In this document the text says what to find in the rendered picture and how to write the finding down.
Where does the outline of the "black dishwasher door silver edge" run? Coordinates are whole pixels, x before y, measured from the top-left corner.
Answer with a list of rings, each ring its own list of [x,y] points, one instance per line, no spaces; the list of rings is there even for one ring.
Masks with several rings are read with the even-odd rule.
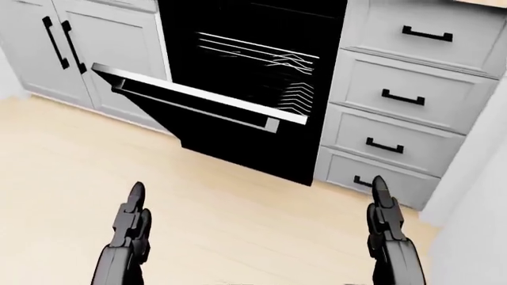
[[[309,186],[313,183],[322,130],[322,121],[319,118],[301,116],[278,108],[131,73],[100,63],[94,63],[91,70],[107,81],[111,85],[111,90],[112,84],[122,79],[135,80],[230,106],[246,108],[278,119],[280,125],[275,133],[188,112],[177,112],[176,117],[171,116],[167,123],[159,124],[177,137],[185,149],[243,165],[298,184]]]

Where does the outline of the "light wooden countertop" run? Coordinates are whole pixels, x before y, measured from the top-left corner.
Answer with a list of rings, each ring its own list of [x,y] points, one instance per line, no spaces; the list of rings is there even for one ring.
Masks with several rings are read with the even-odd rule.
[[[470,4],[482,6],[494,6],[497,8],[507,9],[507,0],[456,0],[457,2],[466,2]]]

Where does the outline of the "narrow grey cabinet door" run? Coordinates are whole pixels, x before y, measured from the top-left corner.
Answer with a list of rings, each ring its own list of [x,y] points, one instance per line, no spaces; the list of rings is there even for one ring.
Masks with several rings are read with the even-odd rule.
[[[70,66],[64,70],[46,33],[42,18],[49,16],[51,32]],[[93,104],[51,0],[0,0],[0,40],[21,84],[29,92],[70,104]]]

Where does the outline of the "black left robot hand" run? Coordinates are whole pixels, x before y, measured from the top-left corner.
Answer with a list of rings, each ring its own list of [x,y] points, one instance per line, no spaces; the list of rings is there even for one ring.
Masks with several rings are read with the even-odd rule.
[[[101,251],[90,285],[144,285],[152,215],[144,208],[146,189],[136,182],[116,214],[112,240]]]

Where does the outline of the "black dishwasher body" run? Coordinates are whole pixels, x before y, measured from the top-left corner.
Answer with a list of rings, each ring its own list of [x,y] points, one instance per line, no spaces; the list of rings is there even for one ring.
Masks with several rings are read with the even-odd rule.
[[[276,107],[290,83],[314,87],[310,116],[326,113],[348,0],[158,0],[173,82]],[[197,32],[320,58],[312,75],[197,47]]]

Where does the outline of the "grey cabinet drawer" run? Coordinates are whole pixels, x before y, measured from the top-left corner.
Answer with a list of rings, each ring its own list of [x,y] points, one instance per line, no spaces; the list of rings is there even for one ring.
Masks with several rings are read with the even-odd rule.
[[[452,42],[402,34],[403,25]],[[507,9],[453,0],[349,0],[341,48],[501,78],[507,69]]]
[[[314,171],[316,180],[371,194],[371,188],[353,182],[355,175],[367,182],[372,182],[374,177],[380,175],[391,195],[398,199],[399,203],[417,211],[423,210],[440,182],[438,177],[347,154],[326,146],[319,148]]]
[[[330,102],[467,135],[497,80],[354,51],[339,51]],[[419,106],[381,97],[425,98]]]
[[[366,138],[384,146],[404,146],[403,154],[367,146]],[[335,104],[329,104],[322,145],[417,173],[442,177],[464,137]]]

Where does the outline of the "wide grey cabinet door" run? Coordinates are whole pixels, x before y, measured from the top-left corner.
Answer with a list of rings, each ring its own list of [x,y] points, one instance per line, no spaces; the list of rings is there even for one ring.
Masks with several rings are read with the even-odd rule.
[[[120,70],[165,80],[166,53],[162,50],[157,14],[121,8],[91,0],[53,0],[61,21],[69,23],[67,33],[78,61],[91,68],[100,63]],[[82,79],[94,108],[109,116],[142,125],[153,120],[93,71]]]

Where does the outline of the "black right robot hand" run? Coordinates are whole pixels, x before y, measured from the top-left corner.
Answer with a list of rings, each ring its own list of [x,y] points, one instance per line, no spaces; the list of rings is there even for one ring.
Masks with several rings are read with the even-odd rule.
[[[372,181],[373,203],[367,207],[367,246],[375,259],[373,285],[426,285],[415,244],[402,232],[404,218],[381,176]]]

